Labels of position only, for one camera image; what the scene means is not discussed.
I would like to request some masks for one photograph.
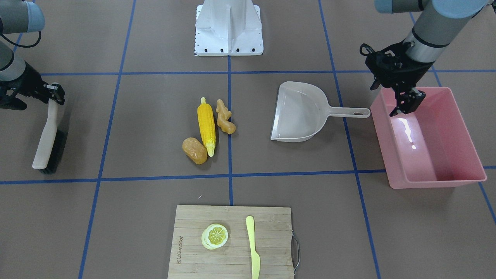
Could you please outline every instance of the brush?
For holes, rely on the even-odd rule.
[[[62,158],[67,139],[66,134],[57,129],[57,112],[59,105],[56,101],[48,101],[48,116],[41,133],[38,149],[33,160],[33,168],[43,174],[53,174]]]

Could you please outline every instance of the pink container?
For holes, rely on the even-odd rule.
[[[426,97],[409,114],[389,117],[394,91],[382,88],[371,105],[389,185],[395,189],[456,187],[486,180],[486,173],[453,93],[418,87]]]

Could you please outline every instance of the corn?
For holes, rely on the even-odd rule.
[[[215,122],[212,107],[205,102],[205,97],[201,98],[201,104],[197,109],[198,125],[203,146],[207,149],[208,156],[214,155],[215,149]]]

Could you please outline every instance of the knife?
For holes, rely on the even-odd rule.
[[[255,251],[255,220],[253,220],[253,216],[247,217],[247,231],[251,251],[251,279],[258,279],[258,275],[260,275],[260,255]]]

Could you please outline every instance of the bamboo cutting board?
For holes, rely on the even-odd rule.
[[[168,279],[251,279],[246,217],[255,220],[259,279],[294,279],[291,208],[177,206]],[[210,224],[227,228],[224,246],[208,250],[201,234]]]

